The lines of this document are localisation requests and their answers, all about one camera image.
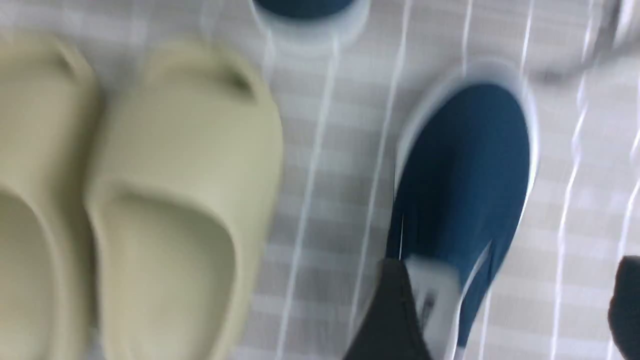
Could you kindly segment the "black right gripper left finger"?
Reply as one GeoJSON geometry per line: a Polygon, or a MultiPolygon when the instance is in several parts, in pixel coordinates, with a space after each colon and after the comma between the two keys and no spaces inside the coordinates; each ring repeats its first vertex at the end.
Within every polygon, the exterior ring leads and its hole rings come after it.
{"type": "Polygon", "coordinates": [[[399,259],[383,259],[374,296],[345,360],[430,360],[419,327],[409,273],[399,259]]]}

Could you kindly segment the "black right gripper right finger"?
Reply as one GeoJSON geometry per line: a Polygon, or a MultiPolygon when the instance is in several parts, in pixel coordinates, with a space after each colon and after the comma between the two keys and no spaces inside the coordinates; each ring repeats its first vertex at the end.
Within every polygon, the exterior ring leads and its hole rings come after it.
{"type": "Polygon", "coordinates": [[[615,273],[608,308],[612,341],[625,360],[640,358],[640,256],[625,255],[615,273]]]}

